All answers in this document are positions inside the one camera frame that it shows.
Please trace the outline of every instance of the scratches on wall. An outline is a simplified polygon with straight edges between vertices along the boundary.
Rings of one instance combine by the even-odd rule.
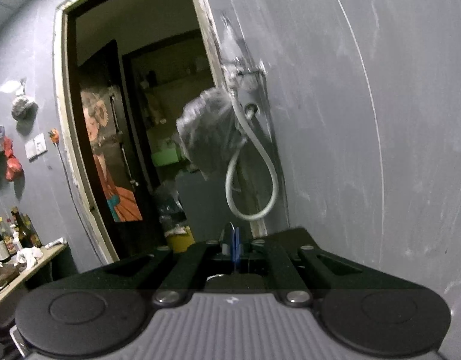
[[[374,29],[373,38],[372,38],[372,47],[370,48],[370,57],[373,59],[375,56],[375,50],[377,50],[377,40],[379,37],[380,22],[379,22],[379,15],[377,14],[377,9],[375,7],[375,0],[371,1],[370,6],[372,7],[372,13],[374,15],[374,20],[375,20],[375,29]]]
[[[380,242],[380,251],[379,251],[379,269],[382,267],[382,248],[383,248],[383,238],[384,238],[384,214],[385,214],[385,189],[384,189],[384,177],[383,177],[383,160],[382,160],[382,145],[381,145],[381,139],[380,139],[380,132],[379,132],[379,125],[377,123],[377,113],[375,111],[375,103],[374,103],[374,98],[372,95],[372,90],[370,88],[370,82],[369,82],[369,76],[367,75],[367,70],[365,68],[364,64],[364,59],[362,57],[361,53],[361,48],[358,46],[357,38],[354,34],[354,30],[352,29],[352,25],[350,24],[349,18],[346,14],[346,11],[344,9],[344,6],[342,5],[342,2],[340,0],[337,0],[339,3],[340,9],[342,10],[342,13],[346,19],[347,25],[349,26],[350,33],[352,35],[352,38],[354,40],[355,46],[357,48],[358,56],[361,60],[362,63],[362,69],[364,72],[365,80],[367,83],[367,88],[369,89],[369,96],[370,96],[370,103],[372,105],[372,110],[374,113],[374,122],[375,122],[375,130],[377,132],[377,142],[379,145],[379,159],[380,159],[380,168],[381,168],[381,189],[382,189],[382,235],[381,235],[381,242]]]
[[[323,126],[323,127],[326,127],[326,126],[325,126],[325,120],[324,120],[324,118],[323,118],[323,115],[322,115],[322,111],[321,111],[321,109],[320,109],[319,102],[316,101],[316,102],[314,102],[314,103],[315,103],[315,108],[317,109],[317,114],[319,115],[319,119],[320,119],[320,121],[321,121],[321,123],[322,123],[322,126]]]
[[[460,280],[455,280],[451,281],[449,285],[445,288],[443,291],[444,294],[447,294],[453,287],[461,285],[461,279]]]

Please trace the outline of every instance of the round pad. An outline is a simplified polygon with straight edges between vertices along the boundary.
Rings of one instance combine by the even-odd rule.
[[[445,301],[418,289],[331,290],[322,321],[347,346],[382,357],[407,357],[437,349],[450,325]]]
[[[29,344],[66,357],[103,355],[124,346],[145,318],[145,302],[132,290],[42,287],[23,298],[15,312],[17,328]]]

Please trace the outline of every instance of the light switch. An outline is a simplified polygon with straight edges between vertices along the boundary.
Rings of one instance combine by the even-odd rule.
[[[37,135],[25,144],[25,153],[28,159],[33,159],[47,151],[44,133]]]

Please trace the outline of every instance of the screw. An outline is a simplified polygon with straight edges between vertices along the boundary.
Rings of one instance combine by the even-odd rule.
[[[176,291],[165,290],[159,291],[154,297],[154,302],[161,306],[170,306],[177,303],[181,296]]]
[[[310,294],[305,291],[292,291],[287,294],[287,300],[293,304],[302,304],[310,300]]]

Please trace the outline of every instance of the sunflower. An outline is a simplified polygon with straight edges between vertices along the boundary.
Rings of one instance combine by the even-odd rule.
[[[109,113],[107,112],[107,107],[104,103],[104,100],[99,100],[94,105],[94,117],[99,122],[102,127],[107,126],[109,122]]]

